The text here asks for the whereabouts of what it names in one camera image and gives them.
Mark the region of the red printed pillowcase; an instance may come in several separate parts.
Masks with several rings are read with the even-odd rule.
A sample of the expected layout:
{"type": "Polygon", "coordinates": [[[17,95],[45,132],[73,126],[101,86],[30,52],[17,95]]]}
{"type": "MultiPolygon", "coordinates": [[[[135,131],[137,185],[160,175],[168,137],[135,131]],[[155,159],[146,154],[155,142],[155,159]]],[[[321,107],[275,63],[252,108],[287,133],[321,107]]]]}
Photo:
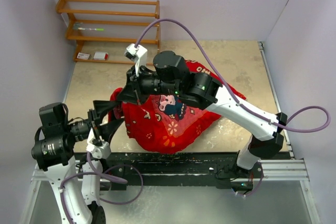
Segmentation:
{"type": "Polygon", "coordinates": [[[176,95],[151,95],[142,105],[122,103],[108,120],[123,118],[129,138],[146,151],[174,154],[192,144],[220,115],[182,103],[176,95]]]}

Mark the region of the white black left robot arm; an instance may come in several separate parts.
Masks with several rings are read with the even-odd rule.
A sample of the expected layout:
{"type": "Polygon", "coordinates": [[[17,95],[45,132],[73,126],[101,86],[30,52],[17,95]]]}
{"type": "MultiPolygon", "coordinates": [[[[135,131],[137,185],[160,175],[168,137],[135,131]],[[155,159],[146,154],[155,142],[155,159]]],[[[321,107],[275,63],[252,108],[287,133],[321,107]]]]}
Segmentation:
{"type": "Polygon", "coordinates": [[[41,127],[31,154],[52,187],[62,223],[106,222],[99,199],[100,178],[108,172],[104,160],[111,155],[110,142],[123,119],[114,118],[106,124],[102,120],[120,104],[96,100],[88,118],[80,121],[69,120],[68,108],[61,102],[39,109],[41,127]],[[90,159],[83,161],[79,182],[73,148],[84,140],[90,159]]]}

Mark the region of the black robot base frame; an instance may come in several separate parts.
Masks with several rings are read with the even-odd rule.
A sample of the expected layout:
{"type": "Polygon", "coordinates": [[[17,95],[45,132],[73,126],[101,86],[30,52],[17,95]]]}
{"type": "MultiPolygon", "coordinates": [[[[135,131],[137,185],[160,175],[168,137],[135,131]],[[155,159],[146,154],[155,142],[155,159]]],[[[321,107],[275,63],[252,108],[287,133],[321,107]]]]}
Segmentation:
{"type": "Polygon", "coordinates": [[[103,170],[124,178],[129,186],[210,186],[250,191],[263,177],[260,163],[249,171],[236,167],[233,152],[177,154],[113,152],[102,160],[103,170]]]}

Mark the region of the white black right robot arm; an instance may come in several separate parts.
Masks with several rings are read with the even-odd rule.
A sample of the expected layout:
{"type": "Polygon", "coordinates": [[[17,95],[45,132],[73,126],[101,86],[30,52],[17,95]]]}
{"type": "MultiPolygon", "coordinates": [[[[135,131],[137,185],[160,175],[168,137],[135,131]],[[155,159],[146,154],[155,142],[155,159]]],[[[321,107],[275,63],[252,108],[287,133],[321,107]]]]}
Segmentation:
{"type": "Polygon", "coordinates": [[[149,96],[158,95],[158,109],[175,119],[181,119],[187,107],[214,112],[251,133],[248,143],[238,152],[234,173],[246,177],[261,158],[274,157],[283,146],[280,127],[263,122],[243,109],[255,106],[230,94],[219,80],[203,72],[191,72],[182,56],[163,51],[153,59],[155,70],[145,66],[146,52],[125,51],[135,65],[127,72],[127,82],[117,100],[144,104],[149,96]]]}

